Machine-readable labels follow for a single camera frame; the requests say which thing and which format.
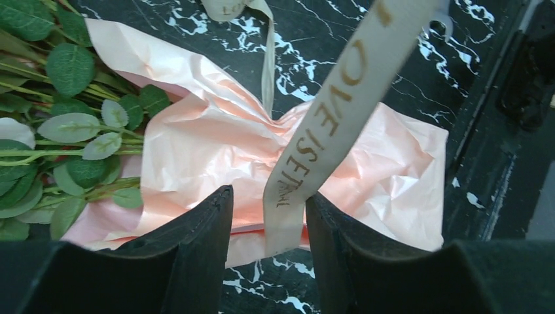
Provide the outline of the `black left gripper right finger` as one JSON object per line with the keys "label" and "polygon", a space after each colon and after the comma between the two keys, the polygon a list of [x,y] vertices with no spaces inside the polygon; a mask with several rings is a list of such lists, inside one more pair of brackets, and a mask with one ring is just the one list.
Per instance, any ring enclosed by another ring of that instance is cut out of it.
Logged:
{"label": "black left gripper right finger", "polygon": [[323,313],[553,313],[554,242],[454,241],[427,252],[306,203]]}

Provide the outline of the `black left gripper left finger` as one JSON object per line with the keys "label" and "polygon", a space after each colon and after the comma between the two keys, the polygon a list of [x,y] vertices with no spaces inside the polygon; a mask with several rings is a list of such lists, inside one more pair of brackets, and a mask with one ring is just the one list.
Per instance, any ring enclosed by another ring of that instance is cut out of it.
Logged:
{"label": "black left gripper left finger", "polygon": [[216,313],[234,191],[115,250],[66,241],[1,244],[2,313]]}

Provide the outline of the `pink rose bouquet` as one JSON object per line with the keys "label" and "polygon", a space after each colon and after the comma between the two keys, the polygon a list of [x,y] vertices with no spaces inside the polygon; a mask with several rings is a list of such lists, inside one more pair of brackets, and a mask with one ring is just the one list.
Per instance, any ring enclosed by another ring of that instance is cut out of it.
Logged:
{"label": "pink rose bouquet", "polygon": [[66,1],[2,1],[1,240],[34,224],[59,239],[93,201],[140,207],[121,159],[141,153],[143,127],[169,104],[110,70]]}

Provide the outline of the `pink wrapping paper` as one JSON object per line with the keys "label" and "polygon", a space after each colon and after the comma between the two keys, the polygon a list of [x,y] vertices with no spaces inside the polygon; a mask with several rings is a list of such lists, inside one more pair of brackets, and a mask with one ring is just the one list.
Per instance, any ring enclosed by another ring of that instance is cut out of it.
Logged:
{"label": "pink wrapping paper", "polygon": [[[111,200],[84,209],[63,239],[115,249],[193,209],[218,187],[234,188],[230,246],[264,248],[268,178],[313,101],[272,120],[255,97],[205,56],[118,22],[86,22],[100,58],[127,80],[179,96],[147,125],[143,153],[124,161],[141,177],[143,205]],[[425,251],[443,244],[446,130],[381,101],[348,155],[318,192],[349,216]]]}

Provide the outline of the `cream ribbon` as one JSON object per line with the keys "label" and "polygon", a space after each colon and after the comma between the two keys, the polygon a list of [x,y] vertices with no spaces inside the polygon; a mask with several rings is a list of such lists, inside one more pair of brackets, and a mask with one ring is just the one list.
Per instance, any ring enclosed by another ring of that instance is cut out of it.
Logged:
{"label": "cream ribbon", "polygon": [[268,178],[264,248],[242,255],[230,246],[233,263],[299,246],[306,200],[348,155],[439,7],[439,1],[373,2]]}

